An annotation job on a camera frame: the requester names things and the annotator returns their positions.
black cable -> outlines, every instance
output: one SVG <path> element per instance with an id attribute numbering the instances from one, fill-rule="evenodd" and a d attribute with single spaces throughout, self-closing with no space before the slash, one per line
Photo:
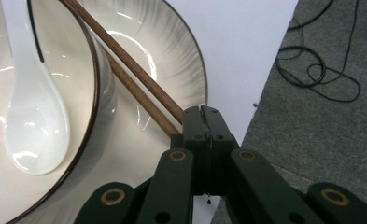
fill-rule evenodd
<path id="1" fill-rule="evenodd" d="M 304 22 L 303 24 L 300 24 L 298 22 L 298 20 L 293 17 L 293 19 L 296 21 L 297 25 L 296 26 L 293 26 L 293 27 L 290 27 L 288 29 L 288 31 L 292 31 L 292 30 L 297 30 L 297 29 L 300 29 L 301 31 L 301 37 L 302 37 L 302 43 L 300 46 L 289 46 L 289 47 L 284 47 L 284 48 L 281 48 L 278 52 L 278 57 L 276 57 L 275 59 L 275 68 L 277 69 L 277 71 L 279 72 L 279 74 L 287 80 L 287 82 L 289 82 L 290 84 L 296 86 L 296 87 L 301 87 L 301 88 L 307 88 L 311 91 L 313 91 L 314 93 L 318 94 L 319 96 L 325 98 L 325 99 L 328 99 L 328 100 L 331 100 L 331 101 L 334 101 L 334 102 L 341 102 L 341 103 L 350 103 L 350 102 L 353 102 L 355 100 L 358 99 L 359 95 L 360 95 L 360 84 L 359 82 L 353 78 L 353 77 L 350 77 L 346 74 L 344 74 L 345 70 L 346 70 L 346 64 L 347 64 L 347 60 L 348 60 L 348 55 L 349 55 L 349 52 L 350 52 L 350 49 L 351 49 L 351 43 L 352 43 L 352 36 L 353 36 L 353 33 L 354 33 L 354 30 L 355 30 L 355 26 L 356 26 L 356 20 L 357 20 L 357 16 L 358 16 L 358 4 L 359 4 L 359 0 L 356 0 L 356 4 L 355 4 L 355 13 L 354 13 L 354 19 L 353 19 L 353 22 L 352 22 L 352 28 L 351 28 L 351 31 L 350 31 L 350 35 L 349 35 L 349 39 L 348 39 L 348 46 L 347 46 L 347 49 L 346 49 L 346 56 L 344 58 L 344 64 L 343 64 L 343 68 L 341 71 L 337 71 L 333 68 L 330 68 L 328 67 L 325 62 L 323 61 L 323 59 L 313 50 L 313 49 L 310 49 L 308 47 L 305 47 L 304 46 L 304 34 L 303 34 L 303 28 L 316 21 L 321 15 L 323 15 L 326 10 L 331 6 L 331 4 L 333 3 L 333 0 L 331 0 L 327 6 L 325 6 L 313 19 L 309 20 L 309 21 L 306 21 Z M 298 50 L 299 53 L 293 57 L 289 57 L 289 58 L 280 58 L 279 57 L 279 54 L 284 52 L 284 51 L 290 51 L 290 50 Z M 300 79 L 298 79 L 296 76 L 294 76 L 290 71 L 284 69 L 281 64 L 280 64 L 280 61 L 288 61 L 288 60 L 295 60 L 297 58 L 299 58 L 303 52 L 307 52 L 311 55 L 313 55 L 317 60 L 318 60 L 318 63 L 313 63 L 313 64 L 310 64 L 308 67 L 307 67 L 307 75 L 312 79 L 312 82 L 311 83 L 304 83 L 302 82 Z M 314 78 L 314 76 L 311 74 L 310 70 L 312 67 L 314 66 L 320 66 L 320 75 L 318 78 Z M 338 74 L 337 77 L 331 79 L 331 80 L 328 80 L 328 81 L 323 81 L 323 78 L 326 76 L 326 73 L 327 72 L 334 72 L 336 74 Z M 327 96 L 323 93 L 321 93 L 320 91 L 317 91 L 314 89 L 314 87 L 316 87 L 317 85 L 326 85 L 326 84 L 330 84 L 336 80 L 338 80 L 339 78 L 341 77 L 345 77 L 345 78 L 348 78 L 350 81 L 352 81 L 357 87 L 358 87 L 358 90 L 357 90 L 357 93 L 356 95 L 352 98 L 352 99 L 348 99 L 348 100 L 341 100 L 341 99 L 336 99 L 336 98 L 332 98 L 331 96 Z"/>

gray carpet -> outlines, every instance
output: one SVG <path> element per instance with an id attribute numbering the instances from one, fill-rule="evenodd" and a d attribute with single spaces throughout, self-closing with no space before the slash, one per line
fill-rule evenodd
<path id="1" fill-rule="evenodd" d="M 327 2 L 300 0 L 295 16 L 307 21 Z M 323 16 L 303 29 L 304 44 L 336 70 L 343 67 L 354 6 L 353 0 L 334 1 Z M 299 32 L 289 32 L 282 46 L 299 45 L 300 41 Z M 304 54 L 285 66 L 302 74 L 313 62 Z M 296 189 L 306 192 L 310 184 L 327 181 L 367 202 L 367 0 L 359 2 L 345 73 L 361 85 L 359 99 L 350 104 L 328 101 L 294 87 L 273 69 L 242 147 L 259 151 Z M 317 90 L 347 99 L 355 95 L 356 86 L 342 78 Z M 224 203 L 212 223 L 231 223 Z"/>

white spoon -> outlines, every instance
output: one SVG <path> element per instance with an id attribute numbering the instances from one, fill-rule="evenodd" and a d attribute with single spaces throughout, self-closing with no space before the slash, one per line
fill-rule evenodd
<path id="1" fill-rule="evenodd" d="M 40 61 L 27 1 L 2 0 L 2 6 L 16 75 L 6 118 L 7 153 L 25 173 L 43 175 L 66 154 L 68 116 L 49 70 Z"/>

chopstick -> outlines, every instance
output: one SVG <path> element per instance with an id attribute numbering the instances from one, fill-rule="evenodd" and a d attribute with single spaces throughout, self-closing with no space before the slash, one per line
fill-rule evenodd
<path id="1" fill-rule="evenodd" d="M 113 57 L 105 50 L 110 67 L 116 77 L 130 91 L 134 98 L 145 108 L 151 117 L 157 122 L 162 130 L 171 137 L 172 134 L 180 134 L 177 128 L 169 121 L 169 119 L 161 112 L 161 110 L 148 98 L 148 96 L 134 83 L 132 78 L 121 68 L 121 66 L 113 59 Z"/>
<path id="2" fill-rule="evenodd" d="M 120 60 L 133 72 L 142 84 L 181 124 L 183 109 L 155 82 L 148 73 L 111 37 L 107 31 L 76 0 L 60 0 L 65 2 L 92 28 Z"/>

